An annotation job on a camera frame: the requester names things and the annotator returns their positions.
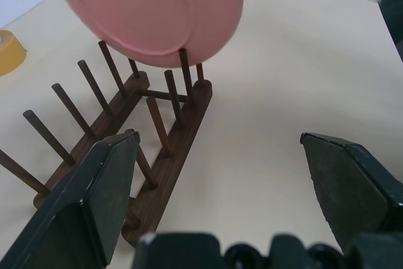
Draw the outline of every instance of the yellow tape roll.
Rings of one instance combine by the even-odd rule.
[[[0,76],[15,70],[26,57],[26,50],[10,31],[0,30]]]

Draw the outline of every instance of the white table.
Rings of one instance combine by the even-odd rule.
[[[61,160],[21,114],[32,109],[69,151],[82,131],[50,86],[59,82],[89,123],[101,108],[76,62],[87,60],[108,100],[117,88],[97,38],[64,0],[49,0],[9,29],[28,57],[0,77],[0,148],[44,182]],[[126,58],[113,57],[126,79]],[[236,34],[204,66],[213,99],[159,231],[213,232],[223,250],[242,240],[266,253],[277,232],[336,245],[299,144],[302,132],[359,142],[403,180],[403,64],[377,3],[245,0]],[[166,90],[161,69],[139,68],[151,89]],[[184,93],[180,71],[175,76]],[[159,105],[169,128],[171,105]],[[140,131],[152,162],[159,141],[145,102],[127,128]],[[2,256],[33,215],[35,193],[5,169],[0,182]],[[136,170],[133,195],[141,183]],[[110,268],[129,268],[132,257],[120,239]]]

